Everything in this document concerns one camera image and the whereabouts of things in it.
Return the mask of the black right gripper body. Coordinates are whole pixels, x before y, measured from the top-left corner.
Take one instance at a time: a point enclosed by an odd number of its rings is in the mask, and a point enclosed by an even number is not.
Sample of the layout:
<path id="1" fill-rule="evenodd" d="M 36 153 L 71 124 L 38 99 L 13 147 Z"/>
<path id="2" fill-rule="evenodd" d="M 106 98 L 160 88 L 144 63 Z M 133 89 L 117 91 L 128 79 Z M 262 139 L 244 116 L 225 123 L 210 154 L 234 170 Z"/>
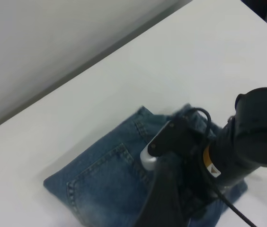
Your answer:
<path id="1" fill-rule="evenodd" d="M 183 158 L 181 165 L 183 185 L 180 189 L 180 205 L 185 217 L 200 217 L 206 206 L 218 199 L 212 190 L 210 176 L 204 167 L 203 151 L 214 139 L 207 139 L 201 146 L 200 140 L 181 139 L 179 151 Z"/>

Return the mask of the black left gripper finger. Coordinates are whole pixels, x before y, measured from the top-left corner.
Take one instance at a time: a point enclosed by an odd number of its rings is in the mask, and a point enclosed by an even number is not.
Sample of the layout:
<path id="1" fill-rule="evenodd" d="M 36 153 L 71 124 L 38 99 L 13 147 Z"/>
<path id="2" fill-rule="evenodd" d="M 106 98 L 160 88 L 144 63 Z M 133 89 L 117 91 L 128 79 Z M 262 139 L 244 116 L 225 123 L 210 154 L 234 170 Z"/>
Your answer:
<path id="1" fill-rule="evenodd" d="M 154 179 L 136 227 L 187 227 L 184 206 L 190 196 L 183 159 L 175 153 L 158 158 Z"/>

